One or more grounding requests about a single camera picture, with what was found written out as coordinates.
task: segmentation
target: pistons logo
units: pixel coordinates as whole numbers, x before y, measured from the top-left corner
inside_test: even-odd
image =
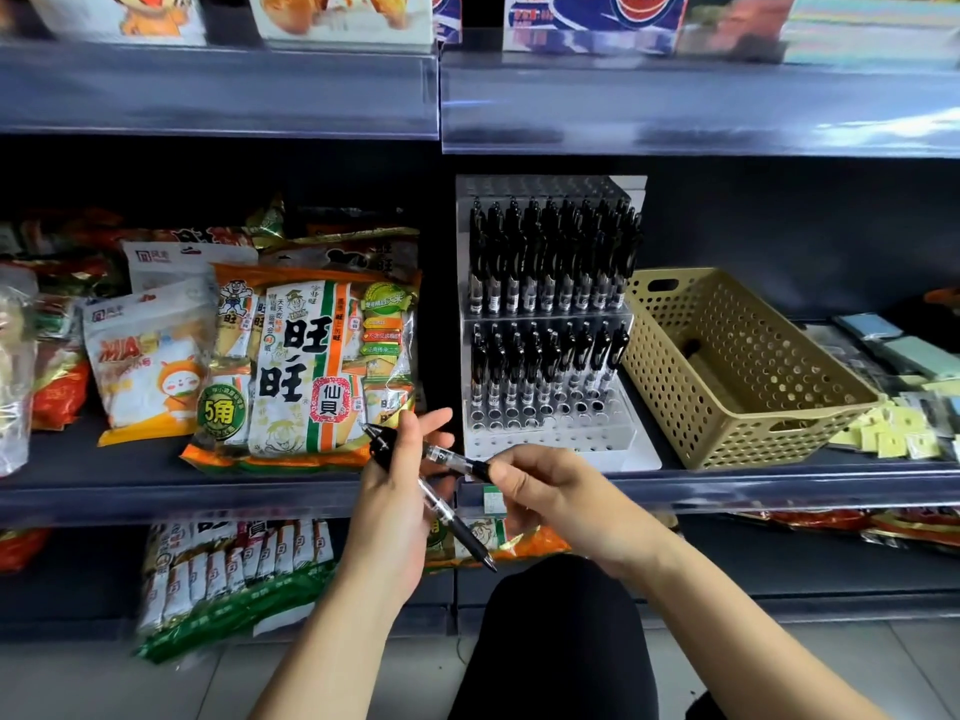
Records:
[[[650,25],[672,0],[612,0],[617,16],[630,26]]]

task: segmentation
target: right hand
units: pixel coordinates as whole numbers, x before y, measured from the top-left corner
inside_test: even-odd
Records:
[[[666,528],[569,449],[521,444],[496,455],[489,478],[503,493],[507,530],[545,523],[578,554],[623,578],[656,555]]]

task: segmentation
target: tiled floor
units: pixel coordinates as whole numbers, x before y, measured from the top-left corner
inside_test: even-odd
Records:
[[[960,720],[960,621],[794,625],[790,631],[896,720]],[[665,629],[648,632],[661,720],[704,687]],[[387,646],[372,720],[440,720],[470,639]],[[244,644],[161,667],[114,644],[0,646],[4,720],[242,720],[286,648]]]

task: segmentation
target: pen display stand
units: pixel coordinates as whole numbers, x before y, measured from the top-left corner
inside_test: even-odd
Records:
[[[479,205],[486,211],[495,204],[507,210],[511,198],[524,207],[534,201],[541,209],[546,208],[548,198],[556,205],[564,198],[577,205],[584,199],[593,203],[607,201],[612,205],[629,203],[626,193],[604,176],[458,177],[457,275],[464,454],[486,460],[514,445],[539,444],[575,449],[594,467],[605,472],[620,471],[631,455],[638,431],[645,444],[649,445],[649,439],[620,384],[616,367],[608,367],[601,358],[600,367],[596,368],[596,363],[590,364],[583,358],[583,345],[587,344],[589,358],[596,342],[609,344],[612,336],[625,337],[634,321],[626,304],[605,298],[599,303],[602,307],[598,307],[598,301],[591,298],[585,307],[578,308],[578,303],[567,302],[562,310],[561,303],[554,300],[546,310],[540,293],[534,304],[532,298],[523,297],[525,293],[520,297],[512,293],[511,301],[504,292],[497,312],[492,313],[485,290],[478,308],[476,278],[471,277],[472,210]],[[507,362],[494,365],[498,357],[492,354],[492,363],[486,368],[481,366],[482,380],[477,381],[475,339],[491,346],[496,339],[503,345],[498,351],[500,354],[510,350],[514,339],[529,354],[532,340],[535,343],[538,339],[544,349],[544,361],[548,362],[551,344],[556,346],[561,341],[572,349],[573,336],[582,339],[577,341],[580,369],[576,368],[576,362],[568,360],[556,369],[544,365],[536,378],[527,378],[530,374],[525,367],[511,369],[511,365],[516,364],[511,363],[509,356]],[[646,469],[660,466],[656,453],[653,454],[655,464],[645,462]]]

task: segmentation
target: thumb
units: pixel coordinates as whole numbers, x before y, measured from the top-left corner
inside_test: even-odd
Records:
[[[489,464],[489,479],[504,496],[549,520],[551,509],[559,495],[556,487],[543,483],[500,459],[494,459]]]
[[[420,464],[424,456],[424,435],[414,412],[404,409],[396,429],[396,445],[390,460],[390,480],[404,484],[416,482],[420,477]]]

